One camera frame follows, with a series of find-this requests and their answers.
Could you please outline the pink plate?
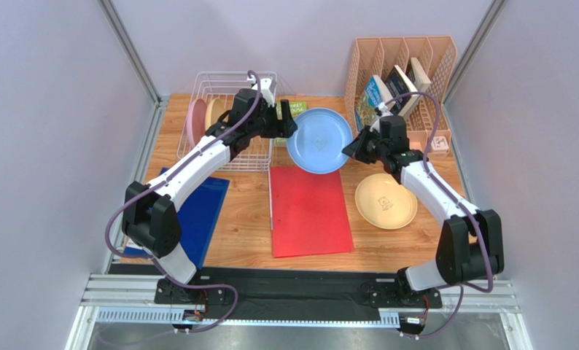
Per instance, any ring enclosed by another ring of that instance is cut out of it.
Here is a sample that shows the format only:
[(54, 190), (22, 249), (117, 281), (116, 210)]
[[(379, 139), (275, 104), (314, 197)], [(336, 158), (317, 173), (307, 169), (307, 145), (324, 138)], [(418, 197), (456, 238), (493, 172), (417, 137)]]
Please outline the pink plate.
[(195, 147), (205, 136), (205, 119), (207, 103), (202, 98), (193, 100), (188, 108), (186, 117), (187, 140), (191, 147)]

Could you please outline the yellow bear plate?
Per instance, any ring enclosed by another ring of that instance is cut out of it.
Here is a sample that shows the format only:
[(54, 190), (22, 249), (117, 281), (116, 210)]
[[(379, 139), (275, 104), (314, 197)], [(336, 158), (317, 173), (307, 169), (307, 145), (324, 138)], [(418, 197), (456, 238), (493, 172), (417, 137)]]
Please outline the yellow bear plate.
[(385, 230), (409, 225), (418, 210), (416, 196), (388, 174), (374, 174), (363, 179), (355, 190), (354, 201), (367, 222)]

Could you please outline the blue plate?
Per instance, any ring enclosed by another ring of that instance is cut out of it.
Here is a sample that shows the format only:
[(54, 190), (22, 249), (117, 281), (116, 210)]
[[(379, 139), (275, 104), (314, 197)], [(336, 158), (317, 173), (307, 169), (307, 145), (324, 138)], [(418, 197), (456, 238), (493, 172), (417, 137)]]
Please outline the blue plate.
[(349, 159), (343, 148), (354, 139), (350, 124), (338, 112), (316, 107), (295, 118), (298, 129), (287, 139), (287, 151), (299, 168), (312, 174), (339, 170)]

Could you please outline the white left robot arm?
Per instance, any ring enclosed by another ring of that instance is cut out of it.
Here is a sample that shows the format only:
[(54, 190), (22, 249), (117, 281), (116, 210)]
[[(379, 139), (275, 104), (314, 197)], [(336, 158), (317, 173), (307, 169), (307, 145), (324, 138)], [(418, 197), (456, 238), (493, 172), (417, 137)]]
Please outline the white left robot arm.
[[(289, 96), (307, 101), (308, 106), (324, 107), (345, 115), (343, 98), (332, 96)], [(216, 263), (219, 267), (256, 267), (271, 268), (275, 265), (272, 258), (270, 229), (269, 182), (267, 171), (218, 171), (223, 166), (231, 165), (230, 149), (214, 135), (203, 136), (191, 147), (187, 155), (180, 158), (168, 169), (168, 173), (156, 176), (144, 187), (140, 199), (126, 201), (140, 202), (143, 198), (171, 202), (177, 213), (205, 179), (217, 177), (229, 179), (228, 195), (225, 195), (220, 209), (220, 228), (214, 229), (211, 239), (212, 254), (207, 253), (205, 263)], [(157, 269), (167, 279), (179, 285), (192, 284), (197, 271), (195, 260), (179, 244), (163, 257), (148, 252), (144, 256), (126, 257), (126, 260), (153, 261)]]

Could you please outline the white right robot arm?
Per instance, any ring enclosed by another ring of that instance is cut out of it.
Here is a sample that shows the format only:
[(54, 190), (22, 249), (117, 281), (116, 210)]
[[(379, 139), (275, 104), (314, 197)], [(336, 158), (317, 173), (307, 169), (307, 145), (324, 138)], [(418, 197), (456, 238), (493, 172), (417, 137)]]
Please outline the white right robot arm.
[(481, 210), (459, 195), (437, 173), (427, 156), (411, 149), (403, 118), (387, 116), (378, 129), (364, 127), (343, 153), (359, 162), (381, 162), (386, 173), (410, 190), (441, 224), (435, 258), (398, 272), (406, 292), (492, 281), (503, 272), (505, 256), (502, 220), (492, 210)]

